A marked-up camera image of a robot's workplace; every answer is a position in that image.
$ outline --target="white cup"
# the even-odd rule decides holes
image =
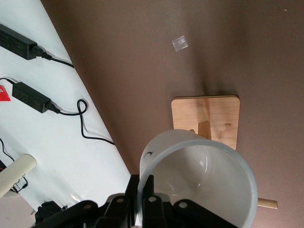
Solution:
[[[152,139],[140,161],[137,208],[149,175],[154,192],[171,203],[190,199],[239,228],[249,228],[257,209],[257,184],[246,161],[232,148],[186,130]]]

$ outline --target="clear tape piece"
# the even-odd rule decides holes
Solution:
[[[185,36],[175,39],[174,41],[172,41],[172,44],[176,52],[188,47],[188,43]]]

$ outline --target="red object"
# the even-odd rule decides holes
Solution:
[[[0,85],[0,101],[10,101],[10,97],[2,85]]]

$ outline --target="black cable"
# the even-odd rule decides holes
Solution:
[[[2,144],[2,151],[3,151],[3,153],[4,153],[6,156],[8,156],[10,159],[12,159],[12,161],[14,162],[15,159],[13,159],[13,157],[6,151],[5,146],[4,146],[4,142],[3,142],[3,140],[2,140],[1,138],[0,138],[0,142],[1,142],[1,144]],[[15,185],[15,184],[18,184],[22,178],[25,180],[26,184],[24,184],[24,185],[22,186],[21,189],[17,190],[16,187],[15,187],[14,185]],[[28,182],[28,180],[25,178],[24,175],[23,175],[22,178],[21,178],[17,183],[14,183],[14,185],[13,185],[13,187],[10,189],[10,191],[12,191],[12,192],[14,192],[14,193],[19,193],[22,189],[25,189],[25,188],[28,186],[29,182]]]
[[[85,104],[85,109],[84,109],[83,111],[81,111],[80,103]],[[83,118],[83,114],[87,111],[87,107],[88,107],[88,105],[87,105],[86,101],[83,100],[83,99],[79,99],[79,100],[77,101],[78,113],[72,113],[72,114],[70,114],[70,113],[63,113],[63,112],[61,112],[61,111],[59,111],[59,112],[57,112],[57,113],[62,114],[62,115],[69,115],[69,116],[79,115],[79,116],[80,116],[80,126],[81,126],[81,135],[82,135],[82,137],[84,137],[84,138],[86,138],[86,139],[101,140],[101,141],[105,141],[105,142],[107,142],[107,143],[109,143],[109,144],[115,145],[114,142],[111,142],[111,141],[109,141],[109,140],[107,140],[107,139],[98,138],[98,137],[89,137],[89,136],[86,136],[86,135],[84,134],[84,118]]]
[[[12,80],[10,80],[10,79],[8,79],[8,78],[5,78],[5,77],[0,78],[0,80],[2,80],[2,79],[7,80],[7,81],[8,81],[9,83],[11,83],[12,85],[13,85],[13,84],[16,84],[16,82],[13,82]]]
[[[65,65],[67,65],[67,66],[69,66],[69,67],[75,68],[72,64],[67,63],[67,62],[65,62],[65,61],[62,61],[62,60],[59,60],[59,59],[55,59],[55,58],[53,58],[53,57],[51,57],[49,60],[53,60],[53,61],[55,61],[55,62],[59,62],[59,63],[65,64]]]
[[[44,51],[41,47],[39,46],[34,46],[32,48],[32,53],[34,53],[36,56],[38,57],[41,57],[41,58],[46,58],[47,60],[53,60],[55,62],[58,62],[58,63],[62,63],[62,64],[65,64],[69,67],[72,67],[74,68],[74,66],[70,63],[67,63],[65,61],[62,61],[62,60],[59,60],[59,59],[56,59],[56,58],[53,58],[51,55],[49,55],[48,53],[46,53],[46,51]]]

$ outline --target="wooden cutting board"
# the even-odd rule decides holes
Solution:
[[[177,97],[171,104],[174,129],[193,129],[209,121],[211,139],[236,149],[239,98],[229,96]]]

